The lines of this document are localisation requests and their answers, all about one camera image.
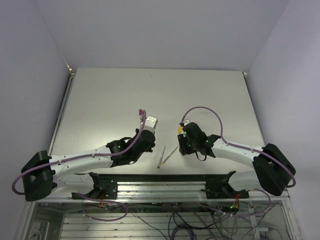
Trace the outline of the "green pen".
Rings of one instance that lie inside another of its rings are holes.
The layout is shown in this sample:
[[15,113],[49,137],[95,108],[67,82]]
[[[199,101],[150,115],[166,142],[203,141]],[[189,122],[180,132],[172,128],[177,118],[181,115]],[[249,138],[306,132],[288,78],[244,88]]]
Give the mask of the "green pen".
[[159,158],[159,161],[158,161],[158,164],[157,164],[157,169],[159,169],[161,167],[165,150],[166,150],[166,145],[163,146],[163,149],[161,151],[160,158]]

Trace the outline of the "yellow pen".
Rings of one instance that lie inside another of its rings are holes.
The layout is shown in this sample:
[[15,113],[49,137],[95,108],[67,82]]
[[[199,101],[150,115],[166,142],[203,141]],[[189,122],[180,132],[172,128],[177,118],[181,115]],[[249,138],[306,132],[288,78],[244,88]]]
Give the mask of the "yellow pen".
[[178,145],[170,152],[170,154],[162,161],[161,165],[164,165],[165,162],[175,153],[175,151],[178,149]]

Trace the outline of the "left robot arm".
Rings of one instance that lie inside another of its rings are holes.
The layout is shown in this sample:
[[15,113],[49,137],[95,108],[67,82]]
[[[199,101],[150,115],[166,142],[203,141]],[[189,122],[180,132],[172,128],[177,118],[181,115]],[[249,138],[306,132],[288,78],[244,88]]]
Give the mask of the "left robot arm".
[[105,191],[96,169],[134,164],[143,153],[156,145],[155,129],[136,129],[134,137],[123,137],[99,148],[70,155],[48,155],[37,152],[21,169],[25,200],[39,201],[54,193],[79,193],[99,199]]

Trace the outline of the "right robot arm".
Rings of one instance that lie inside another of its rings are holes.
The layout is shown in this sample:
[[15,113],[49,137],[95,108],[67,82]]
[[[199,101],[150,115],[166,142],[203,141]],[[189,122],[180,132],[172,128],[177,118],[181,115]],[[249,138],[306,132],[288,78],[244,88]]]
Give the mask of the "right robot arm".
[[254,148],[227,142],[219,135],[206,135],[195,122],[180,124],[178,131],[179,152],[181,155],[203,155],[205,159],[223,158],[243,164],[250,171],[229,172],[206,191],[231,198],[241,191],[264,190],[273,196],[280,196],[293,181],[296,174],[293,165],[274,144]]

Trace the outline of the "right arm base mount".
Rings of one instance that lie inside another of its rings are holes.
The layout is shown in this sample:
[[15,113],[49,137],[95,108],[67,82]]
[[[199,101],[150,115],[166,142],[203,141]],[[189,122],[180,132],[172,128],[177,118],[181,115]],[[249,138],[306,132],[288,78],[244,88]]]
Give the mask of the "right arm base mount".
[[248,199],[248,190],[234,190],[230,184],[230,178],[236,173],[231,171],[228,174],[206,174],[204,187],[200,190],[204,192],[207,199]]

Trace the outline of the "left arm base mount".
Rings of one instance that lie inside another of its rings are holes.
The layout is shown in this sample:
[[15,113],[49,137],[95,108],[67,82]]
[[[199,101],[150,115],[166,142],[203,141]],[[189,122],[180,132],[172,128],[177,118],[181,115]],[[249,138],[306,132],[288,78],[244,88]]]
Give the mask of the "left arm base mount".
[[110,177],[90,172],[71,176],[72,199],[115,200],[118,193],[117,183]]

